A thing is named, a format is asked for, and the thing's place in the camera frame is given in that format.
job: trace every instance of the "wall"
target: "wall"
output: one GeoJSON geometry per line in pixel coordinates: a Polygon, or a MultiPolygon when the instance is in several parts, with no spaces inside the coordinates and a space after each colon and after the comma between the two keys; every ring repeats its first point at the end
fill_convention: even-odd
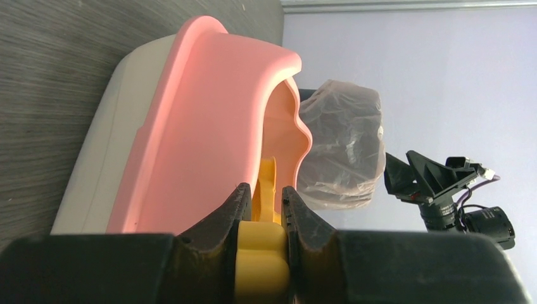
{"type": "MultiPolygon", "coordinates": [[[[463,155],[496,170],[502,180],[470,202],[506,211],[517,233],[506,252],[537,298],[537,9],[286,15],[284,46],[303,59],[299,87],[378,90],[395,156],[463,155]]],[[[425,230],[382,182],[370,206],[322,215],[337,227],[425,230]]]]}

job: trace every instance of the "plastic bag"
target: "plastic bag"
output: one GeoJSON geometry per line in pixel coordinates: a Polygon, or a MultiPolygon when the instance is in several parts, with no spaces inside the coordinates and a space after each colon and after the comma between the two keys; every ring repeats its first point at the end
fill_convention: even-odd
{"type": "Polygon", "coordinates": [[[328,80],[300,104],[313,146],[298,172],[297,191],[312,209],[366,205],[386,165],[379,94],[328,80]]]}

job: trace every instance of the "purple cable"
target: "purple cable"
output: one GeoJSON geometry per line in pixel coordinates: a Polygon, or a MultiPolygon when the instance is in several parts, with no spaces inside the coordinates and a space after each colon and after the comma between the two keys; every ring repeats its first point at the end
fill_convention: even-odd
{"type": "Polygon", "coordinates": [[[471,187],[468,191],[466,191],[466,193],[464,193],[463,195],[461,195],[458,198],[457,206],[459,206],[461,204],[461,202],[463,202],[466,199],[466,197],[468,197],[468,193],[470,193],[470,191],[474,192],[477,188],[480,188],[480,187],[483,187],[485,185],[488,185],[491,182],[499,181],[500,179],[501,179],[500,176],[494,175],[491,180],[486,180],[484,182],[480,182],[479,184],[475,185],[474,187],[471,187]]]}

